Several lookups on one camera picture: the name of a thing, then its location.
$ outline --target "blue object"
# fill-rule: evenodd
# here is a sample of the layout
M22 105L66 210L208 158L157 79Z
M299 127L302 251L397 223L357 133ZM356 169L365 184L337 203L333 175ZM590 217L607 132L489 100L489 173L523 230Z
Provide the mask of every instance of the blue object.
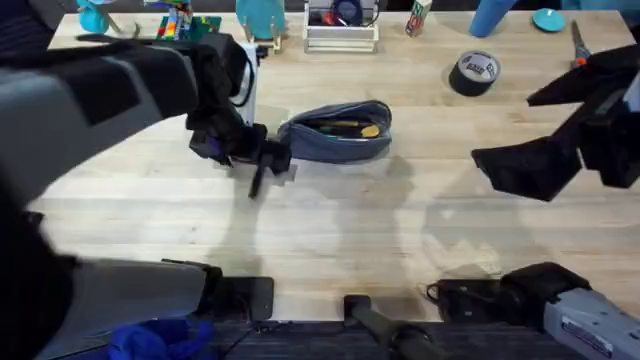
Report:
M540 9L533 13L533 23L543 31L562 31L567 25L564 15L553 9Z
M364 14L360 0L333 0L331 6L334 16L339 17L349 26L362 26Z
M109 21L102 15L98 7L88 0L76 0L80 12L80 26L90 33L104 34L109 30Z
M189 338L190 328L195 338ZM186 320L153 320L115 331L109 343L111 360L215 360L212 352L202 352L213 340L213 325L208 321L190 324Z
M278 0L236 0L236 15L241 24L247 19L251 34L259 40L273 38L272 18L276 29L284 30L284 7Z
M473 16L469 32L476 37L491 34L505 14L518 0L481 0Z

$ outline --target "white container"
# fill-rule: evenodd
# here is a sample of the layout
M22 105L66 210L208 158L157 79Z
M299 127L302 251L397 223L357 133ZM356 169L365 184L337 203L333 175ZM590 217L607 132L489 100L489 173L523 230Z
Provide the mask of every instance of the white container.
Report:
M376 53L380 34L378 24L363 26L311 26L311 11L329 9L332 0L309 0L304 6L304 27L302 39L304 51L312 52L359 52ZM363 0L365 14L379 11L375 0Z

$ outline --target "table surface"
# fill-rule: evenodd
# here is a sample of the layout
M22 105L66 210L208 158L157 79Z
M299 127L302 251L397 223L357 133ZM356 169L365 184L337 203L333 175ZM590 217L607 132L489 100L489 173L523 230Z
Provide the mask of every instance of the table surface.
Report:
M379 99L393 111L387 154L358 165L294 160L292 181L265 179L247 198L254 168L228 170L187 147L184 117L166 120L78 166L32 204L59 251L215 264L228 275L276 280L274 318L339 319L342 297L370 294L403 319L439 319L424 284L444 277L499 277L555 261L640 316L640 191L605 188L581 172L551 203L501 194L469 152L548 135L574 105L528 108L527 95L567 71L569 28L536 30L510 12L485 39L467 33L472 13L431 13L424 32L404 34L406 13L380 16L377 55L303 52L302 15L288 14L284 52L260 67L257 121L283 120L326 104ZM593 52L633 43L617 12L568 12ZM135 19L155 34L162 14ZM52 48L78 45L77 15ZM234 14L222 31L244 41ZM453 92L447 75L465 51L502 64L478 98Z

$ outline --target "blue pouch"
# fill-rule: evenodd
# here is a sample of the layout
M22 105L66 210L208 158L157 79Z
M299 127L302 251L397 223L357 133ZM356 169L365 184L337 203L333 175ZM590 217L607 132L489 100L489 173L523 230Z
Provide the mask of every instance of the blue pouch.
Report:
M305 124L313 121L368 120L380 129L375 138L353 139L325 135ZM327 105L294 116L278 128L278 138L289 144L296 159L328 163L370 159L391 143L391 110L380 101L370 100Z

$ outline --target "black tape roll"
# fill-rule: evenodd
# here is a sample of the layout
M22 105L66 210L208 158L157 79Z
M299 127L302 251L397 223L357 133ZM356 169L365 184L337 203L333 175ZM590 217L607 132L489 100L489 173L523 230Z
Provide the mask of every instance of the black tape roll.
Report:
M457 93L465 96L484 94L500 75L500 63L484 51L469 51L456 62L449 84Z

